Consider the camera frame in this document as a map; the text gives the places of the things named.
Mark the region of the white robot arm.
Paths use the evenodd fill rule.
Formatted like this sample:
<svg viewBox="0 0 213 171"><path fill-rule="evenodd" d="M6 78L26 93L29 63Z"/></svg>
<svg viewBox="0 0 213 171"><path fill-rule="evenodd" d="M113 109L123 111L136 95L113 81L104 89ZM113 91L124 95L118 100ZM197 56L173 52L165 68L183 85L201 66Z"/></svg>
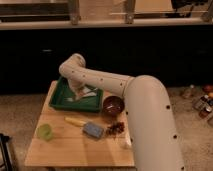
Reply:
<svg viewBox="0 0 213 171"><path fill-rule="evenodd" d="M165 86L149 75L128 76L91 70L78 53L59 66L77 96L84 85L124 99L129 139L137 171L186 171Z"/></svg>

